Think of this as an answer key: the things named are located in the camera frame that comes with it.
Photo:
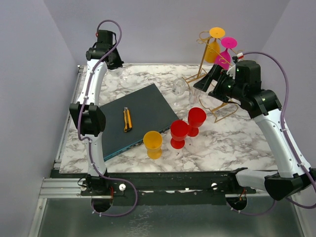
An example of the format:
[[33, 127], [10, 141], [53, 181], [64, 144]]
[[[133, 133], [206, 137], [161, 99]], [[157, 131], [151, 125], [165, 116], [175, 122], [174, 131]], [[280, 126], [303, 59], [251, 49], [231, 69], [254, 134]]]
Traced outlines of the red plastic wine glass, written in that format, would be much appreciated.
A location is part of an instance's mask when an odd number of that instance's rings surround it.
[[188, 135], [189, 126], [183, 120], [176, 120], [170, 127], [171, 141], [170, 144], [175, 149], [181, 149], [185, 145], [185, 139]]

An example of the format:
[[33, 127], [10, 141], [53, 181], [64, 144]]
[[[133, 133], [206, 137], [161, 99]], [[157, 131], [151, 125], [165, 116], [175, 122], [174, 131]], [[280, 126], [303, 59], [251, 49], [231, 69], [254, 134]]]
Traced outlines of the clear wine glass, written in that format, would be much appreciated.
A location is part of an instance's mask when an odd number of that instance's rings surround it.
[[186, 90], [186, 82], [182, 79], [176, 79], [173, 82], [172, 93], [176, 96], [176, 100], [173, 103], [175, 107], [179, 107], [179, 97], [184, 94]]
[[124, 68], [109, 70], [109, 74], [119, 79], [120, 83], [124, 83], [127, 80], [126, 70]]
[[189, 91], [189, 105], [190, 107], [194, 107], [200, 99], [202, 91], [199, 89], [196, 89], [195, 87], [191, 87]]

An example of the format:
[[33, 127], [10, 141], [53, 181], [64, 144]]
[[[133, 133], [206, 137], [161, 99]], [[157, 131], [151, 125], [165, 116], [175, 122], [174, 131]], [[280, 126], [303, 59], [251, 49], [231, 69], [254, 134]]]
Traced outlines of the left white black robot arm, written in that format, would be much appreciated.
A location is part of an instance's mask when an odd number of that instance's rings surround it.
[[78, 131], [79, 140], [85, 143], [88, 172], [81, 185], [84, 192], [104, 195], [111, 192], [110, 182], [104, 177], [107, 168], [103, 159], [102, 133], [106, 118], [99, 107], [102, 81], [107, 72], [106, 58], [116, 51], [116, 34], [97, 30], [97, 42], [86, 52], [87, 72], [77, 102], [69, 107], [71, 117]]

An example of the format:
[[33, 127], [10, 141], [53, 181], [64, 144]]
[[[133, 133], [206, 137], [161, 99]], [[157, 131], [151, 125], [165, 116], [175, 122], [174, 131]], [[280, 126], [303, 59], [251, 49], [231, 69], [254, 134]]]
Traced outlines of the magenta plastic wine glass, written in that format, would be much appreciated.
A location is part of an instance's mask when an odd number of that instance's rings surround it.
[[215, 59], [214, 64], [221, 66], [224, 70], [228, 70], [231, 63], [231, 56], [228, 49], [233, 49], [237, 46], [237, 40], [233, 37], [224, 37], [221, 40], [221, 45], [225, 48]]

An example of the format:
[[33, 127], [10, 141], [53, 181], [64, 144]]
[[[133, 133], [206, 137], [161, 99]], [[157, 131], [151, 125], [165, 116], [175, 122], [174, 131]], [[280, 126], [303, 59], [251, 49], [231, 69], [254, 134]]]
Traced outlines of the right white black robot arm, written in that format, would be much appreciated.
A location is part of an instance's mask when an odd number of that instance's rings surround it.
[[234, 73], [213, 65], [194, 88], [206, 92], [216, 81], [209, 96], [224, 103], [239, 101], [251, 119], [261, 129], [276, 160], [277, 171], [256, 171], [248, 168], [236, 172], [227, 181], [228, 190], [234, 194], [245, 187], [268, 192], [274, 200], [282, 200], [315, 184], [316, 170], [304, 158], [284, 119], [284, 108], [272, 90], [261, 88], [261, 68], [252, 60], [236, 62]]

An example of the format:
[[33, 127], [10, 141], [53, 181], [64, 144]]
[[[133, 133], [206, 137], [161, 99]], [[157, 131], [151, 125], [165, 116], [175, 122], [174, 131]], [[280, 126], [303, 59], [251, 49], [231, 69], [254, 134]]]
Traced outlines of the yellow plastic wine glass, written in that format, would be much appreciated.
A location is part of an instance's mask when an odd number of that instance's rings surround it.
[[144, 135], [143, 143], [147, 149], [147, 155], [151, 159], [158, 159], [162, 155], [162, 135], [157, 131], [149, 131]]

